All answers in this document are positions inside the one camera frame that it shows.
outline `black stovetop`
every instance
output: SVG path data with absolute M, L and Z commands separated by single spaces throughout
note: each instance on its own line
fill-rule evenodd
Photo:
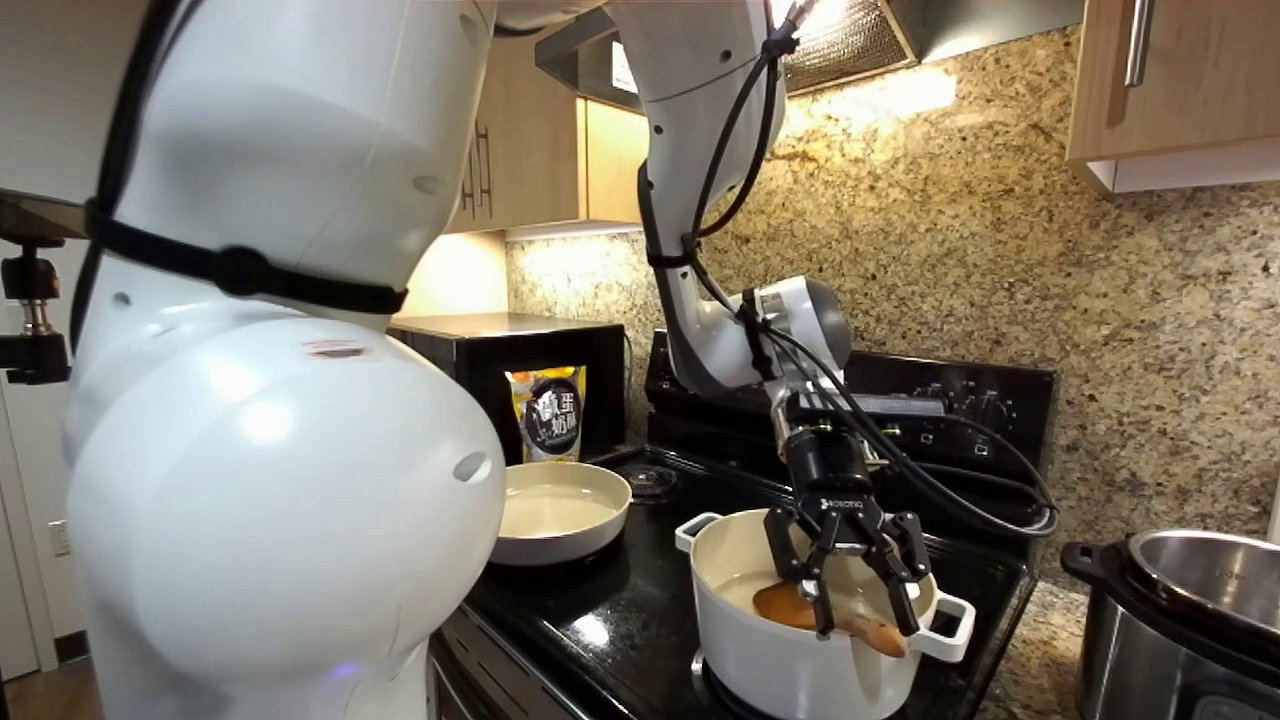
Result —
M 700 667 L 693 576 L 673 531 L 698 511 L 777 502 L 785 482 L 666 446 L 595 463 L 638 482 L 623 537 L 559 567 L 493 564 L 467 608 L 594 716 L 753 716 Z M 921 659 L 896 716 L 974 716 L 1032 596 L 1029 558 L 937 537 L 930 551 L 941 588 L 976 608 L 976 632 L 966 665 Z

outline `cooking pot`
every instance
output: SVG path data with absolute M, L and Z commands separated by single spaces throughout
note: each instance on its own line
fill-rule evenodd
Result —
M 1083 716 L 1280 716 L 1280 544 L 1162 529 L 1059 564 L 1093 584 Z
M 891 716 L 915 678 L 921 655 L 961 665 L 974 639 L 974 604 L 921 580 L 915 617 L 921 632 L 908 634 L 905 655 L 884 655 L 849 632 L 815 634 L 758 617 L 753 596 L 777 584 L 764 511 L 693 517 L 677 529 L 677 549 L 690 551 L 693 608 L 707 667 L 746 702 L 770 716 L 840 720 L 840 716 Z M 829 558 L 829 584 L 858 596 L 865 617 L 891 625 L 891 604 L 882 576 L 858 554 Z M 955 617 L 955 632 L 941 634 L 930 620 Z
M 627 521 L 632 482 L 600 463 L 510 463 L 504 521 L 493 564 L 566 564 L 613 544 Z

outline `frying pan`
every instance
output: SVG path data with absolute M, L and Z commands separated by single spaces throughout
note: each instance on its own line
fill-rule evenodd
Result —
M 493 564 L 566 564 L 613 544 L 627 521 L 632 482 L 600 463 L 510 463 L 504 523 Z

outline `countertop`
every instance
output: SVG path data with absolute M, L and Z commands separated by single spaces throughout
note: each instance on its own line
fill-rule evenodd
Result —
M 1082 716 L 1082 639 L 1088 596 L 1041 580 L 992 677 L 981 720 Z

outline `granite backsplash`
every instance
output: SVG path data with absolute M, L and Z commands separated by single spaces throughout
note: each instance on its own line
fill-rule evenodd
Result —
M 1280 478 L 1280 184 L 1106 196 L 1065 160 L 1077 32 L 789 103 L 724 288 L 812 274 L 860 349 L 1059 371 L 1059 539 L 1269 529 Z M 949 109 L 896 110 L 908 82 Z M 632 431 L 662 302 L 640 231 L 513 238 L 513 306 L 627 325 Z

